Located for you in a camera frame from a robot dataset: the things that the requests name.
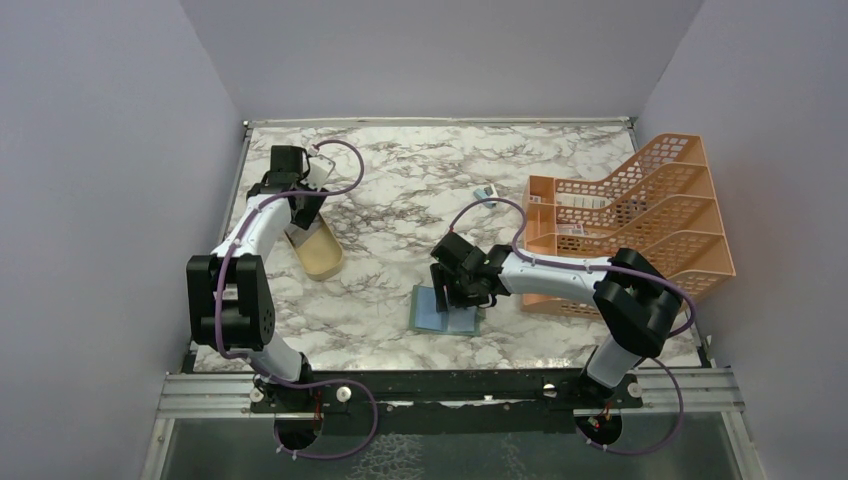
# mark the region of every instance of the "label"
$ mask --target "label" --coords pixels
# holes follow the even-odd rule
[[[557,193],[557,205],[577,208],[604,208],[609,205],[610,199],[592,195],[574,195],[571,193]]]
[[[586,235],[582,223],[557,223],[557,233],[560,235]]]

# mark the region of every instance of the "screw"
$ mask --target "screw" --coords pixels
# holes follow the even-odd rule
[[[556,387],[553,383],[546,383],[544,387],[542,387],[542,395],[548,398],[556,398]]]
[[[642,397],[642,386],[636,382],[632,382],[627,385],[627,393],[630,394],[633,398],[641,398]]]

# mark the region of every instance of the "lavender wall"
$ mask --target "lavender wall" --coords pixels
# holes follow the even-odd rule
[[[138,478],[240,132],[176,0],[0,7],[0,477]]]
[[[848,3],[706,0],[637,124],[704,136],[738,278],[699,325],[766,473],[844,478]]]
[[[242,116],[636,115],[702,0],[181,0]]]

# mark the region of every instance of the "glass panel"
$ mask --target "glass panel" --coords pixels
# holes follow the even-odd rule
[[[616,446],[652,444],[674,415],[630,415]],[[163,478],[511,479],[740,478],[721,415],[687,414],[680,437],[652,455],[622,457],[584,445],[579,435],[507,433],[380,435],[359,454],[337,461],[275,453],[270,420],[178,420]],[[310,451],[340,452],[360,439],[319,438]]]

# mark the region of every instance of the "metal bolt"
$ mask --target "metal bolt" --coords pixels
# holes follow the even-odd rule
[[[632,382],[627,385],[627,393],[633,398],[642,398],[642,385]]]
[[[553,383],[546,383],[544,387],[542,387],[542,395],[548,398],[556,398],[556,387]]]
[[[254,388],[250,391],[249,397],[251,402],[259,403],[265,398],[265,395],[258,388]]]
[[[339,387],[339,389],[336,390],[336,400],[341,403],[345,403],[350,400],[351,395],[353,395],[353,393],[350,391],[350,387]]]

